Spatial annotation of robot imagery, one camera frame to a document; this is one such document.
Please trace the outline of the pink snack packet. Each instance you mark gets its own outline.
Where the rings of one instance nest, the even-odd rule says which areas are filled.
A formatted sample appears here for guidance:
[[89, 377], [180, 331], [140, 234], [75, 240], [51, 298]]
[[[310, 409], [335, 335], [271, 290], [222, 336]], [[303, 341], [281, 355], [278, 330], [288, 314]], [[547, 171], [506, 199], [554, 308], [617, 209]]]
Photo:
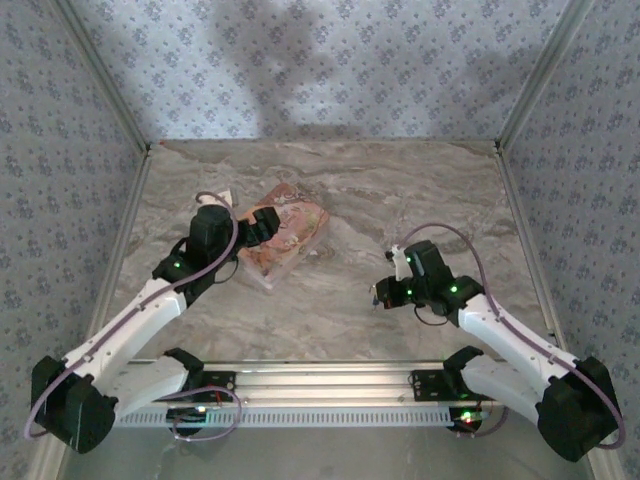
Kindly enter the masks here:
[[268, 242], [242, 249], [239, 259], [249, 276], [271, 290], [326, 236], [330, 216], [310, 193], [288, 183], [275, 186], [240, 219], [254, 223], [262, 207], [275, 209], [279, 230]]

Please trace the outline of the right controller board with LED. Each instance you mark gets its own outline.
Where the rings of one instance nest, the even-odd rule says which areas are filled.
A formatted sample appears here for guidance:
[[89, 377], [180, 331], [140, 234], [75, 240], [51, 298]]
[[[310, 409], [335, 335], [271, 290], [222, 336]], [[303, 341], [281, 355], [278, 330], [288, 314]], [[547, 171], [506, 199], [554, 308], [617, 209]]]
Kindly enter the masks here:
[[475, 435], [482, 426], [488, 413], [481, 408], [451, 407], [449, 409], [452, 425], [448, 429], [457, 434]]

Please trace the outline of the controller board with led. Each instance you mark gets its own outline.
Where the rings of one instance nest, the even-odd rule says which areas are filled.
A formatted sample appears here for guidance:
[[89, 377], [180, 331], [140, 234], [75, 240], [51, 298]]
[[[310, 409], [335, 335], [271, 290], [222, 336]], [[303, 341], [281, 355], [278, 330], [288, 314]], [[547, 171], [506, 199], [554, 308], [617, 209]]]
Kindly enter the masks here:
[[482, 426], [488, 413], [481, 408], [451, 407], [449, 409], [452, 425], [448, 429], [457, 434], [475, 435]]
[[202, 406], [169, 409], [165, 422], [170, 430], [176, 430], [181, 436], [193, 436], [207, 424], [209, 411]]

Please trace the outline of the left controller board with LED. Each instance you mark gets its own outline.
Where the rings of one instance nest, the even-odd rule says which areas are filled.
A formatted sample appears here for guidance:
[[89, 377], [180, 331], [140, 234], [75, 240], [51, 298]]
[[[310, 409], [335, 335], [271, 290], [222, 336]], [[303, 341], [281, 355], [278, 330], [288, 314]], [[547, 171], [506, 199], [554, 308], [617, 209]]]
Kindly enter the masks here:
[[169, 409], [165, 422], [170, 430], [176, 430], [181, 436], [193, 436], [207, 424], [209, 411], [202, 406]]

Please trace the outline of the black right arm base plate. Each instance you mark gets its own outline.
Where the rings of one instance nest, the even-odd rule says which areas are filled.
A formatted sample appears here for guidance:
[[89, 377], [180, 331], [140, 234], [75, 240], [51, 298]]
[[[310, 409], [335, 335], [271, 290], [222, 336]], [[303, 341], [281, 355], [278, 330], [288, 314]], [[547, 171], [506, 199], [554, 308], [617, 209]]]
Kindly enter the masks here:
[[413, 370], [408, 381], [416, 402], [458, 401], [467, 397], [444, 370]]

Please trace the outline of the aluminium mounting rail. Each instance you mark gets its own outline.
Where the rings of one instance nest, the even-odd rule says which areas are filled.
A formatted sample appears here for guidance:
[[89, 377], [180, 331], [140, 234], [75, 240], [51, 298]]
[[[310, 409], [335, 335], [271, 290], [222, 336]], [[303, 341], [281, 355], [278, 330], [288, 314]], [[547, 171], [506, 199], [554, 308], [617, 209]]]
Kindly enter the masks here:
[[[173, 358], [154, 362], [132, 362], [124, 367], [109, 388], [112, 395], [131, 394], [137, 404], [133, 410], [183, 390], [186, 380]], [[186, 391], [184, 397], [169, 399], [171, 408], [231, 407], [238, 397], [243, 408], [250, 407], [397, 407], [414, 403], [408, 376], [413, 370], [443, 370], [441, 361], [310, 361], [310, 362], [238, 362], [206, 363], [208, 370], [236, 372], [235, 390], [215, 386]], [[232, 397], [231, 403], [195, 402], [191, 395], [220, 391]], [[435, 404], [468, 405], [478, 402], [478, 395], [458, 401], [430, 401]]]

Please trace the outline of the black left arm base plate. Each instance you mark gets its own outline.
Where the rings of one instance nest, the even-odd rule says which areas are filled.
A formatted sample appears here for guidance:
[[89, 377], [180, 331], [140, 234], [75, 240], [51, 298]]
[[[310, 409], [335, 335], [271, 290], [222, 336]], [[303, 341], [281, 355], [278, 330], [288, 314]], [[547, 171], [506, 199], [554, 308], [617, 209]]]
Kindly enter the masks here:
[[[205, 387], [219, 387], [234, 391], [236, 372], [233, 370], [208, 370], [205, 367], [191, 372], [184, 385], [184, 391], [191, 391]], [[195, 402], [205, 403], [231, 403], [232, 397], [220, 391], [206, 391], [191, 395]]]

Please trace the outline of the aluminium frame post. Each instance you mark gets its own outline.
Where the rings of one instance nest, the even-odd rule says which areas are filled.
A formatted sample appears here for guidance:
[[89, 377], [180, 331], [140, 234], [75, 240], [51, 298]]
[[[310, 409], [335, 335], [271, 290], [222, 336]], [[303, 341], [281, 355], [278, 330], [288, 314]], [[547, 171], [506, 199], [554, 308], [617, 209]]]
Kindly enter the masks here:
[[70, 452], [67, 445], [55, 438], [41, 440], [34, 451], [27, 480], [58, 480]]
[[118, 89], [114, 77], [109, 72], [106, 62], [94, 45], [89, 30], [84, 26], [71, 1], [47, 0], [47, 2], [81, 55], [92, 79], [115, 115], [123, 134], [146, 158], [150, 144], [139, 128], [131, 109]]
[[616, 450], [594, 449], [587, 457], [594, 480], [627, 480]]
[[596, 0], [567, 0], [564, 10], [537, 55], [531, 72], [507, 116], [496, 150], [503, 155], [516, 141]]

